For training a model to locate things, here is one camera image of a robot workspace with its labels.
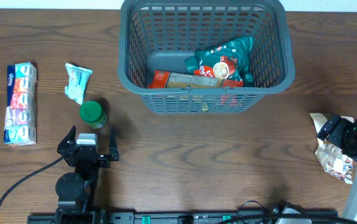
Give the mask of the teal white wipes packet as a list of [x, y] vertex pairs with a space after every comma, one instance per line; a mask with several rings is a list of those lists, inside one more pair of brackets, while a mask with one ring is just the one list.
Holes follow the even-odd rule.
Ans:
[[87, 82], [93, 71], [70, 63], [66, 63], [65, 67], [69, 76], [69, 84], [65, 86], [65, 94], [81, 105], [84, 101]]

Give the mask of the beige brown snack bag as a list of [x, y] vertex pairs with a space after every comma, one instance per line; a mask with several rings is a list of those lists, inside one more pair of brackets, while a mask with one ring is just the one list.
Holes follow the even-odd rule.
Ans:
[[[317, 134], [328, 121], [330, 115], [331, 114], [310, 113]], [[326, 140], [317, 138], [317, 142], [318, 147], [315, 151], [315, 155], [324, 171], [337, 179], [341, 179], [346, 184], [352, 184], [353, 159], [342, 154], [340, 148]]]

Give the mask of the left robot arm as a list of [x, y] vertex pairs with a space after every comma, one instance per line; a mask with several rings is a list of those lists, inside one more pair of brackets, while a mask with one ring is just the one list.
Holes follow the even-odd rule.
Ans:
[[62, 175], [56, 185], [58, 209], [57, 223], [108, 223], [104, 209], [93, 207], [95, 191], [101, 168], [109, 168], [111, 162], [119, 160], [115, 132], [110, 131], [108, 154], [98, 153], [96, 134], [76, 135], [73, 126], [57, 146], [57, 152], [74, 171]]

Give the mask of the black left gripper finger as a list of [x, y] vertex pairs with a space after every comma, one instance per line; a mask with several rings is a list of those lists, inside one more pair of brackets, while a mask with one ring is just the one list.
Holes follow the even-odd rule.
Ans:
[[116, 142], [116, 139], [115, 139], [114, 128], [112, 128], [111, 131], [110, 131], [110, 140], [109, 140], [108, 148], [109, 148], [111, 156], [117, 156], [118, 155], [118, 147], [117, 147], [117, 142]]
[[60, 146], [68, 146], [70, 141], [75, 141], [76, 126], [72, 126], [66, 137], [60, 142]]

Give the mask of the green Nescafe coffee bag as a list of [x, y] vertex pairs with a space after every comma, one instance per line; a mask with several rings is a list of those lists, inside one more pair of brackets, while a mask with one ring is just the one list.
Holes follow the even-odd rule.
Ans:
[[254, 76], [250, 73], [250, 53], [254, 38], [242, 36], [206, 50], [197, 50], [185, 60], [190, 74], [222, 78], [241, 82], [253, 87]]

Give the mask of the orange snack packet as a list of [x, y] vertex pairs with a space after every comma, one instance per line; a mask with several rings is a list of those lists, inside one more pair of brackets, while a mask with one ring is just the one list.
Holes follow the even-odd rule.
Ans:
[[234, 88], [242, 86], [242, 81], [156, 70], [148, 88]]

